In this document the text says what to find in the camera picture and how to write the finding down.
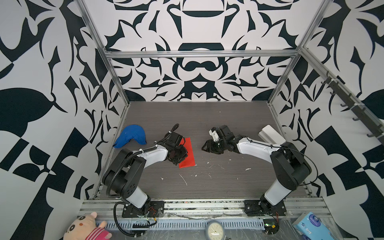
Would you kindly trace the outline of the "red square paper sheet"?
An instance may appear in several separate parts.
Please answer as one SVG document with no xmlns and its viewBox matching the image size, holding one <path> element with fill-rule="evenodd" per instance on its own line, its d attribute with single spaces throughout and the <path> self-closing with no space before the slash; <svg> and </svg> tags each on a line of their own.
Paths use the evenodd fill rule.
<svg viewBox="0 0 384 240">
<path fill-rule="evenodd" d="M 186 138 L 186 140 L 183 142 L 184 147 L 187 150 L 187 157 L 179 164 L 179 168 L 188 168 L 188 167 L 194 167 L 196 165 L 192 143 L 190 138 Z"/>
</svg>

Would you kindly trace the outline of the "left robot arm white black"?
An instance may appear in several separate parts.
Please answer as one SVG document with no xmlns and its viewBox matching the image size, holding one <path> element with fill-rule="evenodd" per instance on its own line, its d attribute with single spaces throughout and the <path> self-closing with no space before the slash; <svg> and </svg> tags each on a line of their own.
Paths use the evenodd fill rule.
<svg viewBox="0 0 384 240">
<path fill-rule="evenodd" d="M 137 209 L 145 208 L 150 197 L 139 187 L 145 168 L 164 161 L 177 166 L 188 157 L 186 144 L 184 136 L 171 132 L 150 148 L 133 152 L 121 150 L 102 178 L 106 195 L 119 198 L 124 204 L 131 204 Z"/>
</svg>

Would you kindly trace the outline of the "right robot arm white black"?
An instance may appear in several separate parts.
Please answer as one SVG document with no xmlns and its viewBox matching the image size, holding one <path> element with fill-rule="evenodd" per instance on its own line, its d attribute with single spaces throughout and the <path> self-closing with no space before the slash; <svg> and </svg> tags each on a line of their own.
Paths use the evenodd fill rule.
<svg viewBox="0 0 384 240">
<path fill-rule="evenodd" d="M 305 155 L 290 142 L 268 144 L 244 135 L 235 136 L 226 125 L 213 127 L 209 135 L 212 138 L 203 145 L 204 152 L 221 155 L 229 151 L 254 156 L 273 165 L 276 180 L 261 198 L 268 206 L 279 204 L 312 173 Z"/>
</svg>

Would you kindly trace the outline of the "white rectangular box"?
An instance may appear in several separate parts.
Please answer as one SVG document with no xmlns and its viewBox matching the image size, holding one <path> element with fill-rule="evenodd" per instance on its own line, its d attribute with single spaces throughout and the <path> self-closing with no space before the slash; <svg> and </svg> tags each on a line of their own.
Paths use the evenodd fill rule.
<svg viewBox="0 0 384 240">
<path fill-rule="evenodd" d="M 281 136 L 271 125 L 267 125 L 258 133 L 258 136 L 266 143 L 273 145 L 281 145 L 286 142 L 285 138 Z"/>
</svg>

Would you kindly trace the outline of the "blue cloth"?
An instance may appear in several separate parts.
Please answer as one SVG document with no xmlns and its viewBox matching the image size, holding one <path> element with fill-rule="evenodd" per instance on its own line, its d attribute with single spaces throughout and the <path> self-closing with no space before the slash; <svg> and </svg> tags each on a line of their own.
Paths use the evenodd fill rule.
<svg viewBox="0 0 384 240">
<path fill-rule="evenodd" d="M 145 130 L 139 125 L 129 125 L 125 127 L 115 143 L 113 144 L 114 148 L 122 148 L 131 140 L 135 140 L 140 145 L 146 145 L 146 133 Z"/>
</svg>

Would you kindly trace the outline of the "round analog clock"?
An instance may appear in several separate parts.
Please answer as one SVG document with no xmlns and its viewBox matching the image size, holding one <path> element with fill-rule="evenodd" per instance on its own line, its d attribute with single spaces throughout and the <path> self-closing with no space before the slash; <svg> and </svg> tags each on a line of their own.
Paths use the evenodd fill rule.
<svg viewBox="0 0 384 240">
<path fill-rule="evenodd" d="M 224 226 L 217 221 L 210 221 L 205 229 L 207 240 L 224 240 L 226 237 Z"/>
</svg>

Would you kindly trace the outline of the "blue tissue pack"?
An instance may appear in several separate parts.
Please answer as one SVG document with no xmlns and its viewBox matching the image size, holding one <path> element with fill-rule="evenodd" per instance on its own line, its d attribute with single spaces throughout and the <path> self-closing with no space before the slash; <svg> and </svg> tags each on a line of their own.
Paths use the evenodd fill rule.
<svg viewBox="0 0 384 240">
<path fill-rule="evenodd" d="M 302 240 L 334 240 L 332 233 L 312 212 L 304 212 L 294 222 L 293 227 Z"/>
</svg>

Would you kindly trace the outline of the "pink plush toy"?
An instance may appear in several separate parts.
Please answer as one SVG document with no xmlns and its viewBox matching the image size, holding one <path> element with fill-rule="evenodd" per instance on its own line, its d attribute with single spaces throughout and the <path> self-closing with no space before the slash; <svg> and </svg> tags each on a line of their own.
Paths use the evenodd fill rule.
<svg viewBox="0 0 384 240">
<path fill-rule="evenodd" d="M 106 221 L 96 226 L 97 212 L 75 219 L 66 230 L 64 240 L 110 240 L 112 234 L 105 229 Z"/>
</svg>

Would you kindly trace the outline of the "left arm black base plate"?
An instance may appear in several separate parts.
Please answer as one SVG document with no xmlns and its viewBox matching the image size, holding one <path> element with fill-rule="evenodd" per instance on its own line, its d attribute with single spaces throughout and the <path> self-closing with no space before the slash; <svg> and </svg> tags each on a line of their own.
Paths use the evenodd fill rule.
<svg viewBox="0 0 384 240">
<path fill-rule="evenodd" d="M 141 208 L 128 205 L 123 208 L 123 218 L 157 218 L 164 213 L 164 201 L 147 201 Z"/>
</svg>

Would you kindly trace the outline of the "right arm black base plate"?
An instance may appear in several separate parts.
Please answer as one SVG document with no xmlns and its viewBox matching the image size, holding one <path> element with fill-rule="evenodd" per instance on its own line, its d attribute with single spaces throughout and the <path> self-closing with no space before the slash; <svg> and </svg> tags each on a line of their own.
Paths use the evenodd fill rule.
<svg viewBox="0 0 384 240">
<path fill-rule="evenodd" d="M 284 201 L 280 201 L 277 205 L 271 205 L 267 200 L 245 200 L 244 212 L 247 216 L 261 215 L 286 215 L 286 206 Z"/>
</svg>

